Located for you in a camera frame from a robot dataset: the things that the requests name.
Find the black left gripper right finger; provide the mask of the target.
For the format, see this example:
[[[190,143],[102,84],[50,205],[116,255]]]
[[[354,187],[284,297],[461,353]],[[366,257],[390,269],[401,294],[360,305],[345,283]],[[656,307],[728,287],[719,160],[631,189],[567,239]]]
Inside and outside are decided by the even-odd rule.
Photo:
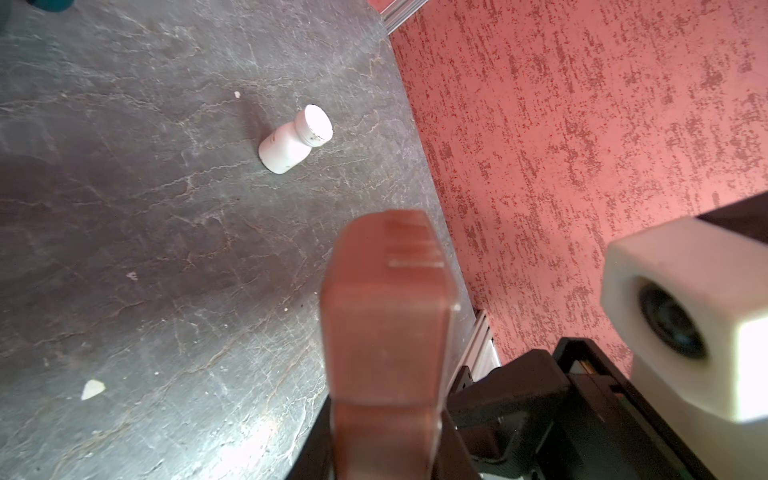
[[[442,431],[434,462],[435,480],[480,480],[471,457],[447,410],[441,413]]]

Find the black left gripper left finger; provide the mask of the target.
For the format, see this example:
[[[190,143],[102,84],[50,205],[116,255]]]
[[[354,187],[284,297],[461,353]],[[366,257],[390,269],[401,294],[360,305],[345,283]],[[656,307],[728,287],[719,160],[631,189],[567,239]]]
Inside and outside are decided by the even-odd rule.
[[[330,480],[333,478],[331,398],[326,397],[316,421],[286,480]]]

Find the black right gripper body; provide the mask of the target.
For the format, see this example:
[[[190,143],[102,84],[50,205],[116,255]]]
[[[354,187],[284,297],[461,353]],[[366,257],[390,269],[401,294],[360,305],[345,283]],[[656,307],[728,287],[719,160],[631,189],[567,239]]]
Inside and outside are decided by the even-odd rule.
[[[447,411],[481,479],[710,479],[712,473],[592,340],[563,338],[474,379]]]

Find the brown weekly pill organizer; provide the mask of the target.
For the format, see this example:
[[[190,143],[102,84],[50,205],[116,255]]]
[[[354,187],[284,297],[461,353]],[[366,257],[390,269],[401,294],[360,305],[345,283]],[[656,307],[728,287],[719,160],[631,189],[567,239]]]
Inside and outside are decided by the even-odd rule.
[[[338,478],[430,476],[458,308],[425,212],[368,214],[340,232],[320,292]]]

